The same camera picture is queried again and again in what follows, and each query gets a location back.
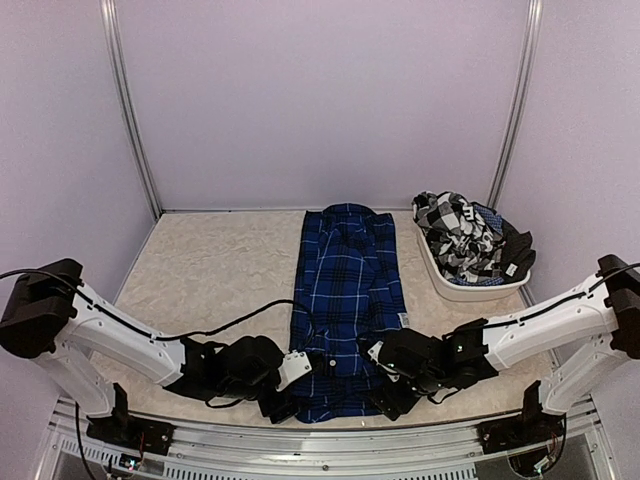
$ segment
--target purple wall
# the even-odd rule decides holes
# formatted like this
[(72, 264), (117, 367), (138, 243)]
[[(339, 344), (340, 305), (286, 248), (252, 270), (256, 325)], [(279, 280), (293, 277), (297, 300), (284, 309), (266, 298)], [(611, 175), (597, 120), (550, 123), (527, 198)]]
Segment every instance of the purple wall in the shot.
[[(500, 209), (531, 229), (544, 300), (616, 253), (640, 261), (640, 3), (548, 1)], [(595, 392), (623, 478), (640, 478), (640, 369)]]
[(511, 0), (127, 0), (142, 137), (169, 209), (486, 199), (522, 48)]
[[(0, 271), (70, 256), (113, 299), (152, 219), (98, 2), (1, 2), (0, 58)], [(0, 478), (28, 478), (58, 390), (4, 350), (0, 378)]]

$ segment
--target robotic arm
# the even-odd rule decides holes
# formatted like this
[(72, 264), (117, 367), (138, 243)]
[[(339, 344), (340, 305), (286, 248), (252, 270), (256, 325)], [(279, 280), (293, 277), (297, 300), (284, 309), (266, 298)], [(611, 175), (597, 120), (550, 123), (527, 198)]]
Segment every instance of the robotic arm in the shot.
[(570, 291), (521, 312), (479, 319), (442, 339), (410, 329), (365, 345), (387, 373), (372, 401), (390, 419), (425, 396), (434, 403), (537, 353), (588, 338), (561, 368), (525, 392), (522, 413), (480, 425), (485, 453), (518, 448), (558, 434), (564, 415), (613, 370), (640, 359), (640, 275), (614, 255)]
[(257, 400), (273, 423), (296, 413), (287, 387), (312, 371), (304, 352), (284, 354), (263, 336), (231, 345), (168, 337), (102, 299), (82, 283), (81, 271), (65, 259), (21, 276), (0, 323), (0, 345), (40, 365), (76, 400), (90, 437), (133, 449), (144, 438), (146, 451), (166, 454), (173, 427), (129, 415), (125, 391), (97, 372), (82, 347), (184, 397)]
[[(519, 313), (475, 320), (441, 339), (408, 328), (375, 344), (359, 339), (361, 352), (387, 374), (372, 402), (395, 420), (422, 397), (441, 403), (531, 355), (589, 338), (560, 369), (527, 389), (519, 416), (479, 427), (487, 453), (559, 432), (576, 400), (622, 363), (640, 359), (640, 275), (632, 270), (638, 265), (613, 255), (599, 264), (597, 275), (563, 295)], [(144, 438), (147, 451), (166, 455), (173, 426), (130, 415), (124, 390), (102, 378), (82, 347), (181, 396), (205, 402), (215, 397), (256, 400), (273, 423), (297, 412), (287, 387), (316, 363), (304, 352), (285, 354), (263, 336), (246, 336), (231, 345), (190, 338), (221, 329), (166, 336), (100, 298), (81, 281), (81, 270), (66, 259), (21, 271), (27, 274), (16, 282), (0, 322), (0, 345), (47, 370), (87, 414), (90, 437), (133, 449)]]

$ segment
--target beige table surface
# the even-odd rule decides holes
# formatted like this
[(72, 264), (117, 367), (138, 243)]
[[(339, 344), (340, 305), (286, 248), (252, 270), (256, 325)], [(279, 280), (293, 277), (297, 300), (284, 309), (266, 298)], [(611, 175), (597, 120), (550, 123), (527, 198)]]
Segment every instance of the beige table surface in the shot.
[[(166, 214), (135, 264), (117, 306), (133, 317), (177, 334), (212, 329), (278, 298), (293, 298), (304, 212)], [(411, 328), (440, 336), (479, 317), (523, 308), (518, 294), (484, 303), (454, 303), (439, 297), (426, 271), (410, 212), (393, 212), (398, 261)], [(291, 307), (271, 309), (216, 337), (232, 342), (266, 335), (288, 349)], [(92, 362), (129, 396), (129, 407), (146, 413), (243, 426), (269, 426), (257, 403), (211, 410), (182, 398), (109, 358)], [(551, 370), (547, 354), (513, 368), (436, 406), (423, 399), (396, 422), (384, 416), (333, 419), (312, 426), (289, 419), (286, 428), (368, 428), (421, 425), (495, 414), (521, 407), (522, 393)]]

